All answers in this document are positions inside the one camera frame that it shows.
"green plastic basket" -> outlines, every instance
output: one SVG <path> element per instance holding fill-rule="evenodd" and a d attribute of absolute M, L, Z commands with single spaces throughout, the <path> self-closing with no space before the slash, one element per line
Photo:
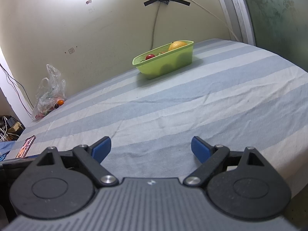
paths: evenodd
<path fill-rule="evenodd" d="M 167 74 L 176 69 L 182 68 L 192 63 L 193 59 L 193 41 L 183 41 L 187 45 L 168 51 L 171 43 L 158 47 L 151 51 L 148 51 L 142 55 L 139 55 L 133 59 L 133 66 L 139 69 L 147 79 L 153 79 L 155 77 Z M 155 55 L 146 61 L 145 57 L 149 54 Z"/>

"phone screen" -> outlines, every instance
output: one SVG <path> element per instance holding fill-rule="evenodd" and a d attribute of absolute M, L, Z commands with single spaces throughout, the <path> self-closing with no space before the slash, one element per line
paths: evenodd
<path fill-rule="evenodd" d="M 36 136 L 31 136 L 30 138 L 26 139 L 24 145 L 21 147 L 18 154 L 16 155 L 16 158 L 25 157 L 29 148 L 30 148 L 30 146 L 32 145 L 32 143 L 34 142 L 35 139 L 36 139 Z"/>

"grapefruit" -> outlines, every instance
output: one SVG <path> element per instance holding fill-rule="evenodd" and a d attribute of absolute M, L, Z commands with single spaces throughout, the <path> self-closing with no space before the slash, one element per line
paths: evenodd
<path fill-rule="evenodd" d="M 173 43 L 170 44 L 168 51 L 171 51 L 171 50 L 174 50 L 174 49 L 183 47 L 183 46 L 185 46 L 185 45 L 187 45 L 186 42 L 183 42 L 183 41 L 174 41 Z"/>

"yellowish wall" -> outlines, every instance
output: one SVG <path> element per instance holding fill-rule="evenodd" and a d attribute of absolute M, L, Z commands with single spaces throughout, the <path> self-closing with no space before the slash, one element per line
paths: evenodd
<path fill-rule="evenodd" d="M 58 68 L 72 95 L 132 68 L 149 50 L 158 3 L 147 0 L 0 0 L 0 46 L 32 101 L 46 64 Z M 218 0 L 196 0 L 224 20 Z M 186 39 L 230 39 L 221 22 L 199 7 L 161 5 L 154 46 Z"/>

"power cord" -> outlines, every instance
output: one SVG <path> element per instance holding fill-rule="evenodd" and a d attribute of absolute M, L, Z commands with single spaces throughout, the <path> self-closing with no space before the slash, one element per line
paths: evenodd
<path fill-rule="evenodd" d="M 4 122 L 5 122 L 5 131 L 3 131 L 1 128 L 1 131 L 4 133 L 3 135 L 2 135 L 2 138 L 0 139 L 0 142 L 2 142 L 2 141 L 4 141 L 6 138 L 5 138 L 5 135 L 7 134 L 7 118 L 4 116 L 3 117 L 4 118 Z"/>
<path fill-rule="evenodd" d="M 219 21 L 221 21 L 232 33 L 232 35 L 235 37 L 235 39 L 239 42 L 240 40 L 238 39 L 238 37 L 235 35 L 235 33 L 233 32 L 233 30 L 223 21 L 221 20 L 219 17 L 215 16 L 212 12 L 210 12 L 209 10 L 207 10 L 205 7 L 201 6 L 199 3 L 195 2 L 194 0 L 190 0 L 192 3 L 194 3 L 195 5 L 199 6 L 200 8 L 202 8 L 204 11 L 206 11 L 207 13 L 209 13 L 210 15 L 214 16 L 215 18 L 217 18 Z"/>
<path fill-rule="evenodd" d="M 17 93 L 17 95 L 18 95 L 18 98 L 19 98 L 19 100 L 20 100 L 20 102 L 21 102 L 21 104 L 23 105 L 23 107 L 25 108 L 25 110 L 27 111 L 27 113 L 31 116 L 31 113 L 27 110 L 27 108 L 25 107 L 25 105 L 23 104 L 23 101 L 21 100 L 21 98 L 20 98 L 20 95 L 19 95 L 19 93 L 18 93 L 18 91 L 17 91 L 17 89 L 16 89 L 16 87 L 15 87 L 15 84 L 14 84 L 14 82 L 10 79 L 10 75 L 9 75 L 9 73 L 5 70 L 5 68 L 0 64 L 0 67 L 3 69 L 3 71 L 4 71 L 4 73 L 5 73 L 5 75 L 6 75 L 6 77 L 10 80 L 10 82 L 12 83 L 12 85 L 13 85 L 13 87 L 14 87 L 14 90 L 15 90 L 15 92 Z"/>
<path fill-rule="evenodd" d="M 1 125 L 1 119 L 2 119 L 2 121 L 3 121 L 3 124 L 2 124 L 2 126 L 0 126 L 0 128 L 1 127 L 4 127 L 4 124 L 6 123 L 6 124 L 8 124 L 8 120 L 9 119 L 13 119 L 14 121 L 15 121 L 15 123 L 16 122 L 19 122 L 20 123 L 20 128 L 22 129 L 22 130 L 25 130 L 25 126 L 19 121 L 19 120 L 17 120 L 16 118 L 14 118 L 13 116 L 10 116 L 10 115 L 0 115 L 0 125 Z M 7 131 L 7 135 L 9 135 L 9 136 L 11 136 L 11 139 L 14 141 L 14 140 L 17 140 L 20 136 L 19 135 L 17 135 L 17 134 L 14 134 L 14 133 L 9 133 L 8 131 Z"/>
<path fill-rule="evenodd" d="M 153 26 L 153 30 L 152 30 L 152 43 L 151 43 L 151 48 L 150 48 L 150 50 L 153 49 L 153 45 L 154 45 L 155 27 L 156 27 L 156 21 L 157 21 L 157 16 L 158 16 L 158 11 L 159 11 L 159 7 L 160 7 L 160 6 L 161 6 L 161 2 L 158 1 L 157 12 L 156 12 L 155 21 L 154 21 L 154 26 Z"/>
<path fill-rule="evenodd" d="M 1 68 L 3 69 L 3 71 L 4 71 L 5 73 L 7 73 L 7 75 L 8 75 L 9 77 L 11 77 L 10 74 L 9 74 L 9 73 L 4 69 L 4 67 L 1 65 L 1 63 L 0 63 L 0 66 L 1 66 Z M 12 78 L 15 82 L 17 82 L 21 87 L 23 87 L 24 92 L 26 93 L 26 96 L 27 96 L 27 98 L 28 98 L 28 100 L 29 100 L 31 106 L 34 108 L 34 106 L 33 106 L 32 102 L 30 101 L 29 96 L 28 96 L 27 91 L 25 90 L 24 86 L 23 86 L 20 82 L 16 81 L 13 77 L 11 77 L 11 78 Z"/>

